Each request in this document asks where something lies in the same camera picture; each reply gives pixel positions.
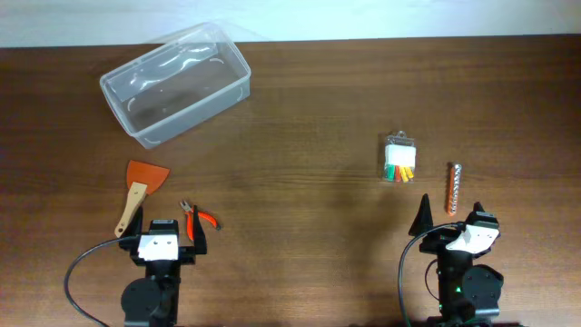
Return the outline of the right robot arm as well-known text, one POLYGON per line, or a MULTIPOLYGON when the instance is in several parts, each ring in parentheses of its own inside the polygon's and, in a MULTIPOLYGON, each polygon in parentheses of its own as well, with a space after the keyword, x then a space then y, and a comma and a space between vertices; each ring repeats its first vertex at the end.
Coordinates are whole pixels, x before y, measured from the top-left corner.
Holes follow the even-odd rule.
POLYGON ((400 257, 398 292, 403 300, 403 260, 409 249, 419 244, 421 253, 436 257, 439 315, 429 317, 427 326, 491 326, 499 316, 498 301, 504 284, 503 275, 477 258, 491 251, 500 236, 497 218, 474 203, 463 222, 434 225, 427 194, 421 198, 419 210, 409 229, 412 240, 400 257))

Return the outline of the orange scraper wooden handle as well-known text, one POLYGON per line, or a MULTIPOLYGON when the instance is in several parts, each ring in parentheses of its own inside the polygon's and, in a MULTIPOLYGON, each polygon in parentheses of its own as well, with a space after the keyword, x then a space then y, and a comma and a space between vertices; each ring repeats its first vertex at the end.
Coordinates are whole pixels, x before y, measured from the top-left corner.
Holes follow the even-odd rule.
POLYGON ((131 160, 127 165, 126 183, 128 194, 122 216, 114 228, 114 235, 121 238, 129 229, 133 216, 147 195, 157 191, 168 178, 170 170, 150 163, 131 160))

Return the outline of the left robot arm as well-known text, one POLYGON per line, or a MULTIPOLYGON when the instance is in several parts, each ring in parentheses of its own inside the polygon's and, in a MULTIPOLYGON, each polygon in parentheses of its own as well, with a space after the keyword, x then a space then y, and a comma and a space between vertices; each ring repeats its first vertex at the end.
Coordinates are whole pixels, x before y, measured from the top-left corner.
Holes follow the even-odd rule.
POLYGON ((207 253, 205 233, 196 206, 182 206, 186 234, 192 244, 179 244, 176 220, 153 220, 143 231, 143 209, 138 208, 128 228, 122 232, 120 248, 137 266, 145 268, 143 278, 129 283, 122 294, 125 326, 174 326, 177 323, 181 268, 194 265, 198 255, 207 253))

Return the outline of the orange handled pliers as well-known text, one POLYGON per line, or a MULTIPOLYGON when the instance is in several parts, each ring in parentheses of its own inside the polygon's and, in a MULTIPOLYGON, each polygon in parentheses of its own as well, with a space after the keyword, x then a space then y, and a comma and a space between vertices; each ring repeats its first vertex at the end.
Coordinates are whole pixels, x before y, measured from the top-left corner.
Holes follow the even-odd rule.
MULTIPOLYGON (((186 201, 186 200, 181 200, 180 201, 180 206, 182 207, 182 210, 184 211, 184 214, 185 214, 185 219, 186 219, 186 234, 188 236, 188 239, 193 243, 193 238, 192 238, 192 213, 193 213, 193 206, 194 205, 190 205, 190 203, 188 201, 186 201)), ((200 216, 200 222, 201 221, 206 221, 206 222, 210 223, 212 225, 212 227, 216 231, 220 231, 222 229, 221 224, 210 213, 201 212, 199 210, 199 216, 200 216)))

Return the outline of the clear pack coloured wall plugs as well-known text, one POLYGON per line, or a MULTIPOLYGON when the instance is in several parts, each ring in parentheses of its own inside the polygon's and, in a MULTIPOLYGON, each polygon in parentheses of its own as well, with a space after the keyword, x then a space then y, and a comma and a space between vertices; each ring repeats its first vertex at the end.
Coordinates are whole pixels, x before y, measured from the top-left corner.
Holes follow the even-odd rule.
POLYGON ((383 177, 390 183, 408 183, 415 178, 417 148, 404 131, 386 137, 383 177))

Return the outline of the clear plastic container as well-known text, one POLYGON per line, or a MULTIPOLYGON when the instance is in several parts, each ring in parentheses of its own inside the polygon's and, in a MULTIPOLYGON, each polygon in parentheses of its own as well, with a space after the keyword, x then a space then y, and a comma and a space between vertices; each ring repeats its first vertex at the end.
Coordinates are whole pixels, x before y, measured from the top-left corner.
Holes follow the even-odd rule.
POLYGON ((152 149, 242 102, 251 68, 216 24, 202 23, 100 79, 124 131, 152 149))

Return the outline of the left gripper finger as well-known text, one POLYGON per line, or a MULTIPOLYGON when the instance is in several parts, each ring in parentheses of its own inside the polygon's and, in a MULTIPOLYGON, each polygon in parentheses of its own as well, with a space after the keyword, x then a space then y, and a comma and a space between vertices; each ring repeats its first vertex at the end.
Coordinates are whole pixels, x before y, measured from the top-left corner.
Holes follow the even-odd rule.
POLYGON ((192 238, 196 254, 205 255, 207 253, 207 241, 200 222, 199 210, 196 205, 193 206, 192 213, 192 238))
POLYGON ((143 229, 143 208, 139 206, 134 213, 132 220, 124 231, 124 236, 135 236, 142 233, 143 229))

